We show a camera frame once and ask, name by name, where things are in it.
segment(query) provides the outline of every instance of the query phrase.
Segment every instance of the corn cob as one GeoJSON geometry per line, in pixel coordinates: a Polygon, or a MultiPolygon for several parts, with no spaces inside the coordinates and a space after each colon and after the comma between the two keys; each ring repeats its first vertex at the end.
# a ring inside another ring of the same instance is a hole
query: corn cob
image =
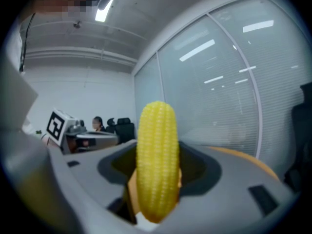
{"type": "Polygon", "coordinates": [[[136,148],[136,186],[140,210],[159,223],[178,201],[179,144],[175,112],[156,101],[140,118],[136,148]]]}

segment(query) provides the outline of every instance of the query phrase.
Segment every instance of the fluorescent light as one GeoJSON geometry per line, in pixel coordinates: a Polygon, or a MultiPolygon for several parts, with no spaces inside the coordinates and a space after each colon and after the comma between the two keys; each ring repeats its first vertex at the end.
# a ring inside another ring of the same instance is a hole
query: fluorescent light
{"type": "Polygon", "coordinates": [[[191,58],[192,56],[194,56],[194,55],[198,54],[199,52],[211,47],[214,44],[215,44],[215,40],[212,39],[212,40],[200,45],[199,47],[193,49],[192,51],[188,52],[186,55],[182,56],[180,58],[180,61],[185,61],[188,58],[191,58]]]}
{"type": "Polygon", "coordinates": [[[97,10],[96,21],[105,22],[109,8],[112,6],[113,0],[110,0],[105,9],[97,10]]]}
{"type": "Polygon", "coordinates": [[[256,68],[256,66],[252,66],[250,68],[241,69],[241,70],[239,70],[239,72],[242,73],[242,72],[248,71],[248,69],[254,69],[254,68],[256,68]]]}
{"type": "Polygon", "coordinates": [[[207,80],[207,81],[205,81],[204,83],[207,84],[207,83],[209,83],[209,82],[212,82],[212,81],[215,81],[215,80],[220,80],[220,79],[222,79],[222,78],[223,78],[223,76],[219,76],[219,77],[213,78],[213,79],[211,79],[211,80],[207,80]]]}
{"type": "Polygon", "coordinates": [[[248,26],[243,27],[243,33],[252,31],[252,30],[256,30],[256,29],[263,29],[263,28],[267,28],[267,27],[272,27],[274,25],[274,20],[270,20],[270,21],[262,21],[259,23],[255,23],[255,24],[251,24],[248,26]]]}
{"type": "Polygon", "coordinates": [[[235,84],[238,84],[238,83],[241,83],[241,82],[244,82],[244,81],[248,81],[248,79],[236,81],[235,84]]]}

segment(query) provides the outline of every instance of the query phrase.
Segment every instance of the ceiling pipe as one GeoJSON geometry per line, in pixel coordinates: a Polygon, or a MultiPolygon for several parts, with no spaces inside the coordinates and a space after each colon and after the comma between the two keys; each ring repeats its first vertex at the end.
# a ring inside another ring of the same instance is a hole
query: ceiling pipe
{"type": "Polygon", "coordinates": [[[108,40],[111,42],[119,43],[119,44],[127,46],[131,49],[135,48],[133,45],[127,44],[126,42],[123,42],[123,41],[116,40],[114,38],[104,37],[104,36],[96,36],[96,35],[88,35],[88,34],[80,34],[80,33],[61,32],[61,33],[53,33],[53,34],[32,35],[32,36],[29,36],[27,39],[30,40],[30,39],[34,39],[34,38],[42,38],[42,37],[56,36],[56,35],[65,35],[65,36],[67,35],[68,37],[81,36],[81,37],[104,39],[104,40],[108,40]]]}
{"type": "MultiPolygon", "coordinates": [[[[45,22],[45,23],[40,23],[40,24],[36,24],[36,25],[32,25],[30,27],[30,29],[32,28],[35,28],[35,27],[41,27],[41,26],[46,26],[46,25],[51,25],[51,24],[58,24],[58,23],[70,23],[70,24],[73,24],[73,23],[77,23],[77,21],[52,21],[52,22],[45,22]]],[[[97,22],[89,22],[89,21],[82,21],[81,24],[91,24],[91,25],[96,25],[96,26],[100,26],[100,27],[109,27],[109,28],[113,28],[113,29],[117,29],[117,30],[120,30],[120,31],[123,31],[125,33],[128,33],[130,35],[133,35],[133,36],[136,36],[136,37],[139,37],[143,40],[146,40],[145,37],[143,36],[140,36],[134,32],[131,32],[129,30],[125,30],[125,29],[122,29],[122,28],[118,28],[118,27],[114,27],[114,26],[110,26],[110,25],[107,25],[107,24],[103,24],[103,23],[97,23],[97,22]]]]}
{"type": "Polygon", "coordinates": [[[126,66],[134,67],[137,60],[121,54],[110,51],[83,48],[83,47],[49,47],[33,48],[26,52],[26,59],[52,58],[52,57],[76,57],[91,58],[120,63],[126,66]]]}

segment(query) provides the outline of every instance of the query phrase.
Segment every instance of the wall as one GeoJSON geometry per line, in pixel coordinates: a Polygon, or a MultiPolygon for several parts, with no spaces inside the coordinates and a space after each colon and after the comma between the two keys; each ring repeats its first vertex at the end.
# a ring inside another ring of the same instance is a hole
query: wall
{"type": "Polygon", "coordinates": [[[115,123],[122,117],[135,121],[129,73],[103,69],[98,63],[82,60],[64,62],[63,66],[62,61],[48,63],[28,63],[25,69],[24,78],[39,95],[28,114],[35,129],[44,131],[54,107],[83,119],[88,130],[92,129],[95,116],[102,117],[105,126],[112,117],[115,123]]]}
{"type": "Polygon", "coordinates": [[[159,32],[155,33],[156,36],[144,46],[144,51],[141,53],[132,74],[135,75],[167,40],[181,31],[191,21],[232,1],[235,0],[200,0],[193,6],[184,10],[170,23],[168,23],[167,26],[161,28],[159,32]]]}

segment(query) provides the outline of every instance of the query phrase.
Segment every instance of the black cable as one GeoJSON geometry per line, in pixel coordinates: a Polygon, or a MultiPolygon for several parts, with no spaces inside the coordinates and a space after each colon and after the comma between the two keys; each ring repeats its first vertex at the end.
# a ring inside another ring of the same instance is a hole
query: black cable
{"type": "Polygon", "coordinates": [[[24,62],[25,62],[25,55],[26,55],[26,48],[27,48],[27,37],[28,37],[28,31],[31,25],[31,22],[33,21],[35,16],[35,13],[31,16],[27,30],[26,30],[26,37],[25,37],[25,44],[24,44],[24,51],[23,54],[21,56],[21,60],[20,60],[20,66],[19,66],[19,72],[23,72],[24,71],[24,62]]]}
{"type": "Polygon", "coordinates": [[[44,134],[42,137],[41,137],[41,140],[46,136],[47,134],[44,134]]]}

